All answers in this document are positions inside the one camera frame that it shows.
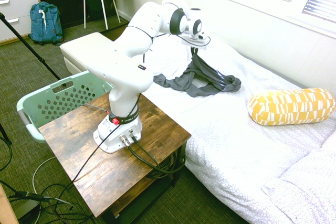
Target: drawer handle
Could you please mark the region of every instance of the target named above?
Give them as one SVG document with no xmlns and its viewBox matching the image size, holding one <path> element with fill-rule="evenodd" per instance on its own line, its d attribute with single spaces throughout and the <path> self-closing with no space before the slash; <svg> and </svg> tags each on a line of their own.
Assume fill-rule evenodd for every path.
<svg viewBox="0 0 336 224">
<path fill-rule="evenodd" d="M 14 22 L 18 22 L 19 21 L 19 18 L 14 18 L 14 19 L 11 19 L 11 20 L 7 20 L 8 23 L 14 23 Z"/>
<path fill-rule="evenodd" d="M 2 0 L 2 1 L 0 1 L 0 5 L 8 4 L 8 3 L 9 3 L 9 0 Z"/>
</svg>

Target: green carpet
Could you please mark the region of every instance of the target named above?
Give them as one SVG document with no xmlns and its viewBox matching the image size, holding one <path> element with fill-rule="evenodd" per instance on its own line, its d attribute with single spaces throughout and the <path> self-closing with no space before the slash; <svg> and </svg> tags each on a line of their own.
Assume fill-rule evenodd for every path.
<svg viewBox="0 0 336 224">
<path fill-rule="evenodd" d="M 109 27 L 118 26 L 116 17 L 109 17 Z M 64 42 L 90 34 L 95 31 L 104 31 L 103 20 L 87 23 L 87 29 L 83 25 L 64 29 Z M 59 46 L 34 44 L 32 40 L 27 42 L 38 52 L 46 63 L 61 78 L 70 76 L 67 70 Z M 47 144 L 39 144 L 29 135 L 22 123 L 17 111 L 16 103 L 24 95 L 56 81 L 55 77 L 37 60 L 37 58 L 20 41 L 0 47 L 0 122 L 9 139 L 13 142 L 13 159 L 9 166 L 0 172 L 0 179 L 9 183 L 16 190 L 33 191 L 32 177 L 36 168 L 45 160 L 53 157 Z M 3 142 L 0 142 L 0 167 L 8 158 L 8 150 Z M 51 184 L 45 191 L 45 195 L 57 197 L 62 185 L 70 182 L 68 176 L 56 159 L 43 165 L 35 177 L 35 186 L 38 193 Z M 7 195 L 12 192 L 4 187 Z M 82 200 L 77 190 L 72 187 L 62 196 L 63 200 L 78 204 L 88 215 L 90 210 Z M 12 202 L 15 210 L 25 201 Z M 70 209 L 69 205 L 62 204 L 58 208 L 68 223 L 81 223 L 85 216 L 77 215 L 76 208 Z M 37 213 L 29 214 L 21 223 L 35 223 Z M 41 212 L 38 223 L 61 223 L 53 214 Z M 103 223 L 100 218 L 88 220 L 87 223 Z M 247 223 L 236 215 L 228 207 L 217 200 L 188 170 L 183 169 L 181 178 L 174 188 L 170 188 L 152 207 L 146 211 L 137 221 L 137 224 L 147 223 Z"/>
</svg>

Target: white wall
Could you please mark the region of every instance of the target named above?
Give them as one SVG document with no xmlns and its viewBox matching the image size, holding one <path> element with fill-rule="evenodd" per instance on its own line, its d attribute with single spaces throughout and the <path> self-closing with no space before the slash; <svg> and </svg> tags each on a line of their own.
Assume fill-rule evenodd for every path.
<svg viewBox="0 0 336 224">
<path fill-rule="evenodd" d="M 116 1 L 121 15 L 130 19 L 145 2 L 162 0 Z M 202 9 L 209 36 L 298 83 L 336 96 L 336 39 L 229 0 L 186 1 Z"/>
</svg>

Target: window sill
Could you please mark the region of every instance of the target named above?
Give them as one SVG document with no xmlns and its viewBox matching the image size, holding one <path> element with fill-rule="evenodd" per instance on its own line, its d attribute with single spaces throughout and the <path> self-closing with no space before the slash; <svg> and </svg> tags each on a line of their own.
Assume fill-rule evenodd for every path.
<svg viewBox="0 0 336 224">
<path fill-rule="evenodd" d="M 336 38 L 336 24 L 307 14 L 295 8 L 295 2 L 284 0 L 229 0 L 318 33 Z"/>
</svg>

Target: white bench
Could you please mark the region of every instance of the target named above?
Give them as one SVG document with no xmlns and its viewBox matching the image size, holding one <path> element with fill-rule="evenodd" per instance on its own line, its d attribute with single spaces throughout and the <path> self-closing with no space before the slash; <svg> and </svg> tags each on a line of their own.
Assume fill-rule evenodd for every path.
<svg viewBox="0 0 336 224">
<path fill-rule="evenodd" d="M 64 62 L 71 74 L 77 74 L 87 70 L 86 62 L 89 58 L 97 57 L 97 49 L 112 47 L 113 41 L 101 35 L 92 33 L 71 40 L 60 45 Z"/>
</svg>

